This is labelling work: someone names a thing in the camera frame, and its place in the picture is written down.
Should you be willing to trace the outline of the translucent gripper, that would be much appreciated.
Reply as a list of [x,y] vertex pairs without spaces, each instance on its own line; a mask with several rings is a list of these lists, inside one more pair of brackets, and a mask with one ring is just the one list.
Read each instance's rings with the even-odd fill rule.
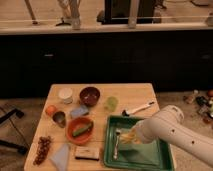
[[131,129],[130,129],[130,138],[131,142],[135,144],[140,144],[143,141],[142,133],[141,133],[141,123],[137,122]]

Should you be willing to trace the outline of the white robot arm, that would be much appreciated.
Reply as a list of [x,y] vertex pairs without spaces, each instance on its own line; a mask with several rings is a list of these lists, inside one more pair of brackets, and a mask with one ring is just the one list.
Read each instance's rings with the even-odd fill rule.
[[183,120],[182,110],[168,105],[151,117],[138,121],[132,129],[144,144],[161,139],[213,167],[213,139],[182,126]]

